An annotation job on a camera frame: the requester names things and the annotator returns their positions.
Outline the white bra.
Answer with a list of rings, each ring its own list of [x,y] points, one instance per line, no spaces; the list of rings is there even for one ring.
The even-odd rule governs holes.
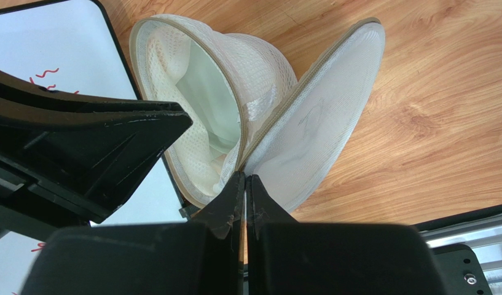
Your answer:
[[[221,70],[194,41],[185,75],[176,86],[206,128],[208,158],[224,158],[240,139],[238,107]]]

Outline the white mesh laundry bag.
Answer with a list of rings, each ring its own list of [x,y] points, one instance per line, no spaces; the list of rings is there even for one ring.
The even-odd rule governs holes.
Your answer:
[[[208,134],[176,84],[196,42],[226,78],[241,135],[222,159],[210,160]],[[371,95],[385,48],[376,18],[355,23],[298,79],[272,44],[220,33],[191,18],[160,14],[140,20],[130,58],[145,100],[178,103],[192,125],[165,152],[179,193],[199,208],[216,198],[236,171],[258,175],[287,212],[311,196],[339,157]]]

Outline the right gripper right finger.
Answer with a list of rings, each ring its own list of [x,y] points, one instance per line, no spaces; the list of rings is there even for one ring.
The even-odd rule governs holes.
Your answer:
[[[432,252],[399,224],[298,222],[246,179],[251,294],[445,294]]]

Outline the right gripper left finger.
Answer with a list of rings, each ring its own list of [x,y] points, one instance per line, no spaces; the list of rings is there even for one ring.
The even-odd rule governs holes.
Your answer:
[[[56,231],[23,294],[242,294],[245,175],[191,220]]]

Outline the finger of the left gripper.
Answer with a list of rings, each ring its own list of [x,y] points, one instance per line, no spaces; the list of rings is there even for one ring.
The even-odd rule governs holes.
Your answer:
[[[0,71],[0,205],[53,227],[103,222],[191,125],[177,103],[60,92]]]

